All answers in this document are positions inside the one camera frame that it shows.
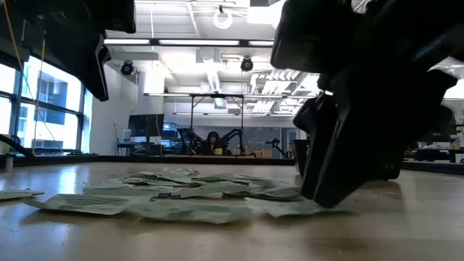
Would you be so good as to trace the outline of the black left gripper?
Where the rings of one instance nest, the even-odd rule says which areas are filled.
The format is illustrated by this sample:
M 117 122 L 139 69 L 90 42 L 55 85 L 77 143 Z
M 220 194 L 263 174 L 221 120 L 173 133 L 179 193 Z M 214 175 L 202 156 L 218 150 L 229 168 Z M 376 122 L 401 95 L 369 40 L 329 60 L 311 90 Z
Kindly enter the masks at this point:
M 103 35 L 136 32 L 135 0 L 20 0 L 20 11 L 46 31 L 46 46 L 62 66 L 107 101 L 104 63 L 110 54 Z

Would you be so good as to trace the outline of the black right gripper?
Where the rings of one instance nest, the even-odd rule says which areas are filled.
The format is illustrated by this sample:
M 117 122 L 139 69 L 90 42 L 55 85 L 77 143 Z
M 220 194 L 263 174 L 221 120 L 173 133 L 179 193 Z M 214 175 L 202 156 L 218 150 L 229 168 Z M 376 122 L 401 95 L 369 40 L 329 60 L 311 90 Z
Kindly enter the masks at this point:
M 272 66 L 329 75 L 361 69 L 334 78 L 337 108 L 322 95 L 293 119 L 310 140 L 301 195 L 335 207 L 446 125 L 452 111 L 442 100 L 457 78 L 434 67 L 446 57 L 464 57 L 464 0 L 370 0 L 363 13 L 352 0 L 285 0 Z M 368 66 L 398 73 L 362 71 Z

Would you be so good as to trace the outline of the black slotted plastic basket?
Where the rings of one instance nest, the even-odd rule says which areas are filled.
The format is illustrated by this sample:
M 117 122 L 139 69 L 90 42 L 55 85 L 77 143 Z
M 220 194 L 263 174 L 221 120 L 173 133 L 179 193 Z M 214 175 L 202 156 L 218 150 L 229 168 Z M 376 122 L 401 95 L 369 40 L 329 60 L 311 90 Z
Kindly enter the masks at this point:
M 295 168 L 299 173 L 298 176 L 304 178 L 306 159 L 310 150 L 310 140 L 297 139 L 291 141 L 290 145 L 294 155 Z M 383 179 L 384 181 L 397 179 L 400 174 L 400 163 L 400 161 L 386 163 L 385 171 L 382 174 L 375 175 L 374 178 Z

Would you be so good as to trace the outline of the black computer monitor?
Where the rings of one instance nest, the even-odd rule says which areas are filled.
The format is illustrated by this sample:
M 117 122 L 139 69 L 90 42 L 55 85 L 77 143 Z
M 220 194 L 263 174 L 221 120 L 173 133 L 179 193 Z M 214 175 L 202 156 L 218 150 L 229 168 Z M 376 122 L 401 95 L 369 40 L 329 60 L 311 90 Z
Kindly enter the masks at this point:
M 133 137 L 155 137 L 162 136 L 163 123 L 163 114 L 130 115 L 128 128 Z

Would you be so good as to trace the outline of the black desk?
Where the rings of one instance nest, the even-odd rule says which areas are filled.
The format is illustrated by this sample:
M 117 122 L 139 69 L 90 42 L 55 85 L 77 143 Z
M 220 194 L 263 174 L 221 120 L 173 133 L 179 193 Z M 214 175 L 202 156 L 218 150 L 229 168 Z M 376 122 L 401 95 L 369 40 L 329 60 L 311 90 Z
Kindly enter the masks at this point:
M 435 162 L 437 160 L 456 163 L 456 156 L 464 158 L 464 148 L 461 149 L 413 149 L 404 153 L 404 160 Z

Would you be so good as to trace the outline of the black diagonal strut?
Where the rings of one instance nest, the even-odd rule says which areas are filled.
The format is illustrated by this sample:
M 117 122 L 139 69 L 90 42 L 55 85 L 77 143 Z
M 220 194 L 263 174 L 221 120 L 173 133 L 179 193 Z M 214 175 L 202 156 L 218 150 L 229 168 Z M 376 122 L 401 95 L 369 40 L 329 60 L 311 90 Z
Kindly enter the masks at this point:
M 0 134 L 0 141 L 4 142 L 5 144 L 7 144 L 9 146 L 11 146 L 14 150 L 21 153 L 25 157 L 34 157 L 34 154 L 30 150 L 28 150 L 25 147 L 19 145 L 17 142 L 13 141 L 8 136 Z

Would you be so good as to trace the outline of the person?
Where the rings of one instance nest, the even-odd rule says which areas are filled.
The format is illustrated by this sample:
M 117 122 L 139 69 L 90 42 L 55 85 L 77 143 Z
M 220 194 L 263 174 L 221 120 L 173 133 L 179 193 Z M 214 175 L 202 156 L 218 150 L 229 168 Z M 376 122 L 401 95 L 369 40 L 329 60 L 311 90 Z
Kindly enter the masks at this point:
M 216 155 L 214 150 L 217 148 L 221 148 L 223 150 L 222 155 L 226 154 L 226 148 L 223 140 L 219 137 L 217 132 L 211 131 L 208 133 L 207 139 L 200 145 L 199 153 L 203 155 Z

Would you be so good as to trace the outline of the black window frame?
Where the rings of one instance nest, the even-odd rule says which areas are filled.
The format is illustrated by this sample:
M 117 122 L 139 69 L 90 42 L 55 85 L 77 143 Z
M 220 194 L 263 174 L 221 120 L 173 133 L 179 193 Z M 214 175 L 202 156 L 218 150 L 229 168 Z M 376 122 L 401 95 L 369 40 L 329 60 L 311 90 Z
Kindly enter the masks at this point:
M 0 64 L 0 134 L 35 155 L 87 153 L 87 90 L 71 74 L 30 56 Z

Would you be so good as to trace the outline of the black metal rig frame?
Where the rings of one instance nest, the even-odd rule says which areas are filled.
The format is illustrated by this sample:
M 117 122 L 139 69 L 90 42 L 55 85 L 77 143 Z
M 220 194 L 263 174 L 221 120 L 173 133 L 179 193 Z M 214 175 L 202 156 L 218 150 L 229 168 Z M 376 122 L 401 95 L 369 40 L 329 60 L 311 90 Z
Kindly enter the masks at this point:
M 215 92 L 215 93 L 207 93 L 207 94 L 188 94 L 188 96 L 191 98 L 191 113 L 190 113 L 191 118 L 190 118 L 190 130 L 189 130 L 191 135 L 194 135 L 194 129 L 193 129 L 194 108 L 196 106 L 196 104 L 194 103 L 194 100 L 196 97 L 201 97 L 201 100 L 203 100 L 204 97 L 210 97 L 212 99 L 230 98 L 239 106 L 241 110 L 241 113 L 239 114 L 239 116 L 241 117 L 241 127 L 240 127 L 241 130 L 239 131 L 239 135 L 240 135 L 239 136 L 239 148 L 241 150 L 241 155 L 245 155 L 246 152 L 245 152 L 244 142 L 243 142 L 243 139 L 244 139 L 244 131 L 243 131 L 243 128 L 244 128 L 244 95 L 243 94 L 224 94 L 224 93 Z

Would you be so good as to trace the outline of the white ceiling air duct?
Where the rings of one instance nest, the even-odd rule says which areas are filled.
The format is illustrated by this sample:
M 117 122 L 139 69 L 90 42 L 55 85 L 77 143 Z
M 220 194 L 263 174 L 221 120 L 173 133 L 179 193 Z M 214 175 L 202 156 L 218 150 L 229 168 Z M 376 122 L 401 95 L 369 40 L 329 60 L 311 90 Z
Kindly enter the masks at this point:
M 223 68 L 220 59 L 220 50 L 212 47 L 202 47 L 197 49 L 196 64 L 206 73 L 211 92 L 220 93 L 219 72 Z

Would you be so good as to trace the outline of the black table edge rail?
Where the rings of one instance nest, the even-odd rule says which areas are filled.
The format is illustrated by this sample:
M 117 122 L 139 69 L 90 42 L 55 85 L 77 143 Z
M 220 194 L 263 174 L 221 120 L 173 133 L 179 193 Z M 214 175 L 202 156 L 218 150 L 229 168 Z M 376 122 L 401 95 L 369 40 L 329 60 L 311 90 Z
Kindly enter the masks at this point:
M 50 156 L 50 157 L 14 157 L 14 167 L 32 167 L 41 165 L 75 165 L 91 162 L 152 163 L 152 164 L 192 164 L 192 165 L 264 165 L 294 166 L 292 159 L 260 159 L 245 157 L 122 157 L 122 156 Z M 429 173 L 443 173 L 464 176 L 464 164 L 436 162 L 403 162 L 403 170 Z

